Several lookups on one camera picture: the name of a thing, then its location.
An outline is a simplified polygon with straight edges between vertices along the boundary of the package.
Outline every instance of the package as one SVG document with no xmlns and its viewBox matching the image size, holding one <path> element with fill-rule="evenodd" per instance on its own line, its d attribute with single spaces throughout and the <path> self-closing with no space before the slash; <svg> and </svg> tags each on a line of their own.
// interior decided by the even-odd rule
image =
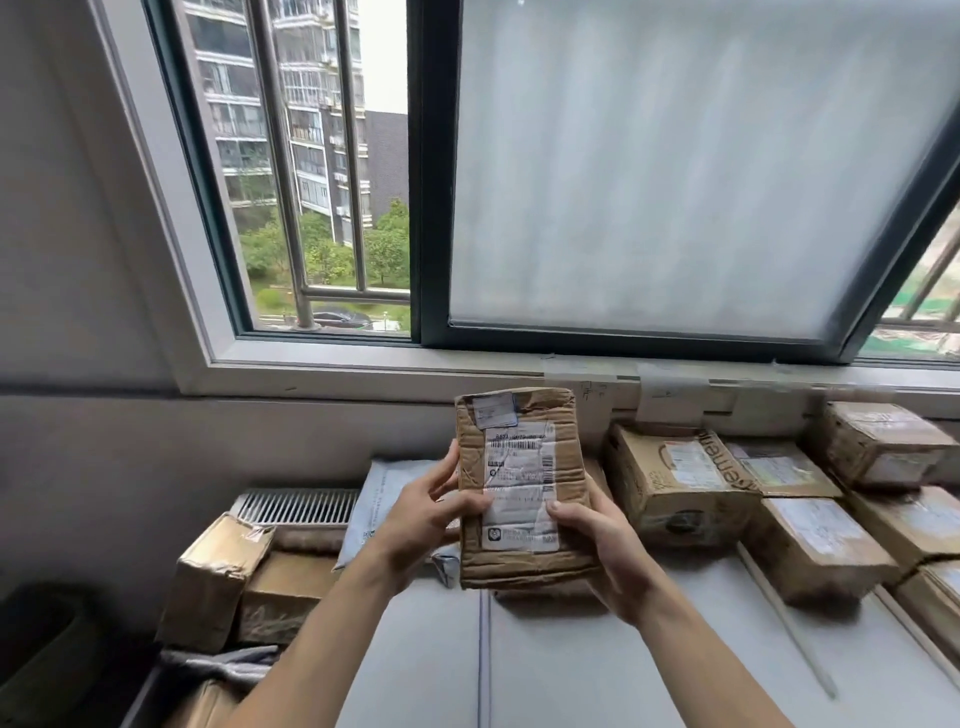
<svg viewBox="0 0 960 728">
<path fill-rule="evenodd" d="M 196 652 L 219 652 L 227 642 L 240 596 L 270 550 L 271 528 L 224 514 L 177 562 L 159 642 Z"/>
<path fill-rule="evenodd" d="M 207 680 L 187 695 L 163 728 L 221 728 L 239 704 L 229 685 Z"/>
<path fill-rule="evenodd" d="M 860 599 L 897 574 L 890 554 L 832 498 L 764 498 L 743 545 L 790 604 Z"/>
<path fill-rule="evenodd" d="M 843 493 L 792 440 L 723 439 L 767 497 L 841 497 Z"/>
<path fill-rule="evenodd" d="M 240 600 L 236 639 L 289 644 L 303 621 L 340 575 L 336 559 L 274 551 L 260 565 Z"/>
<path fill-rule="evenodd" d="M 639 434 L 615 425 L 605 453 L 614 498 L 648 546 L 727 546 L 760 501 L 754 479 L 706 430 Z"/>
<path fill-rule="evenodd" d="M 913 412 L 874 402 L 828 402 L 807 439 L 811 454 L 842 485 L 863 490 L 916 490 L 941 458 L 958 447 Z"/>
<path fill-rule="evenodd" d="M 598 567 L 589 540 L 558 528 L 550 500 L 589 506 L 568 389 L 538 387 L 456 400 L 460 489 L 493 496 L 461 527 L 460 584 L 516 589 L 570 581 Z"/>
<path fill-rule="evenodd" d="M 596 481 L 596 484 L 600 486 L 600 490 L 609 496 L 611 494 L 610 486 L 607 485 L 607 476 L 604 474 L 603 468 L 600 467 L 600 463 L 592 457 L 584 456 L 584 469 L 587 471 L 587 474 Z M 561 584 L 548 584 L 547 586 L 531 587 L 530 589 L 496 590 L 493 592 L 493 596 L 500 601 L 537 598 L 563 600 L 596 599 L 596 596 L 593 594 L 593 589 L 590 588 L 589 582 L 586 579 L 575 579 L 573 581 L 565 581 Z"/>
<path fill-rule="evenodd" d="M 396 499 L 400 497 L 403 487 L 412 480 L 426 475 L 438 462 L 437 460 L 396 462 L 374 460 L 371 463 L 367 479 L 360 490 L 360 496 L 350 513 L 344 544 L 337 557 L 338 570 L 353 561 L 363 544 L 380 527 L 390 513 L 390 509 L 394 507 Z M 430 561 L 436 567 L 444 584 L 452 587 L 456 583 L 460 568 L 460 546 L 457 544 L 441 546 L 433 552 Z"/>
<path fill-rule="evenodd" d="M 895 596 L 929 638 L 960 665 L 960 561 L 920 567 Z"/>
<path fill-rule="evenodd" d="M 900 578 L 931 559 L 960 559 L 960 500 L 943 488 L 926 485 L 900 496 L 851 493 L 847 503 L 894 557 Z"/>
</svg>

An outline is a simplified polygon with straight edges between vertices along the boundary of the frosted glass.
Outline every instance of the frosted glass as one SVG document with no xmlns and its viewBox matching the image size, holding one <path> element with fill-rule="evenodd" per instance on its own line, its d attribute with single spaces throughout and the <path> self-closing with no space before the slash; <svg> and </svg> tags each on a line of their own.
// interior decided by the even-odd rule
<svg viewBox="0 0 960 728">
<path fill-rule="evenodd" d="M 451 322 L 821 340 L 958 97 L 957 0 L 465 0 Z"/>
</svg>

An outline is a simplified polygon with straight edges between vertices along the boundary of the metal window bar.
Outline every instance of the metal window bar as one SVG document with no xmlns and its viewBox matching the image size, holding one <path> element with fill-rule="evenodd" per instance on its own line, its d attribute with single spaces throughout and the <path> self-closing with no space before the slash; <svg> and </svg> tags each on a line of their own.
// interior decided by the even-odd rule
<svg viewBox="0 0 960 728">
<path fill-rule="evenodd" d="M 910 300 L 903 307 L 903 310 L 896 316 L 880 319 L 878 328 L 888 328 L 894 330 L 906 331 L 927 331 L 931 333 L 960 333 L 960 323 L 957 322 L 957 316 L 960 315 L 960 293 L 953 299 L 953 302 L 940 318 L 916 318 L 920 307 L 924 304 L 926 297 L 930 295 L 934 286 L 944 276 L 950 263 L 960 252 L 960 229 L 957 230 L 949 240 L 943 251 L 937 257 L 936 261 L 930 267 L 930 270 L 924 276 L 917 290 L 914 291 Z"/>
<path fill-rule="evenodd" d="M 316 328 L 311 301 L 353 301 L 359 303 L 409 303 L 410 291 L 399 288 L 373 288 L 367 285 L 364 257 L 364 220 L 362 214 L 350 215 L 353 237 L 353 261 L 356 270 L 354 287 L 338 285 L 311 285 L 307 281 L 306 262 L 300 240 L 300 203 L 297 195 L 297 176 L 290 144 L 283 102 L 283 84 L 273 37 L 270 0 L 244 0 L 250 27 L 254 66 L 263 91 L 263 115 L 266 121 L 267 141 L 270 144 L 276 172 L 276 202 L 287 255 L 293 278 L 294 303 L 297 309 L 297 328 Z M 348 0 L 333 0 L 333 14 L 337 30 L 337 66 L 342 90 L 344 133 L 347 142 L 347 172 L 350 210 L 362 210 L 360 177 L 358 174 L 356 127 L 353 105 L 353 65 L 350 57 Z"/>
</svg>

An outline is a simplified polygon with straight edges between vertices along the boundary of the window glass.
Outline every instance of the window glass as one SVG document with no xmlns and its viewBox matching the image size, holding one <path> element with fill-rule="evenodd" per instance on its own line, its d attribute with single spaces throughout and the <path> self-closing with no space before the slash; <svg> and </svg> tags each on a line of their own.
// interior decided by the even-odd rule
<svg viewBox="0 0 960 728">
<path fill-rule="evenodd" d="M 828 339 L 960 98 L 923 5 L 464 0 L 452 324 Z"/>
<path fill-rule="evenodd" d="M 236 222 L 259 328 L 289 328 L 296 314 L 286 241 L 276 207 L 267 142 L 243 3 L 182 2 L 188 50 L 199 54 L 200 86 L 209 104 L 225 205 Z M 353 220 L 337 35 L 331 0 L 270 0 L 274 46 L 286 108 L 300 208 L 300 241 L 308 285 L 353 286 Z M 213 17 L 210 8 L 232 14 Z M 406 142 L 406 3 L 348 2 L 357 167 L 368 286 L 409 287 Z M 323 330 L 391 333 L 410 330 L 407 303 L 316 302 Z M 337 314 L 350 321 L 337 323 Z"/>
<path fill-rule="evenodd" d="M 861 355 L 960 358 L 960 207 L 950 213 Z"/>
</svg>

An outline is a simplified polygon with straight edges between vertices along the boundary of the black car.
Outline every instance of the black car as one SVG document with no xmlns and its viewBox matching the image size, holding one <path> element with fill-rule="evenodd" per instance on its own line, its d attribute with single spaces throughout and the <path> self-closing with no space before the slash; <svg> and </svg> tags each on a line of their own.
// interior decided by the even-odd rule
<svg viewBox="0 0 960 728">
<path fill-rule="evenodd" d="M 313 320 L 322 327 L 370 328 L 371 319 L 366 313 L 351 311 L 341 306 L 328 306 L 322 311 L 313 312 Z"/>
</svg>

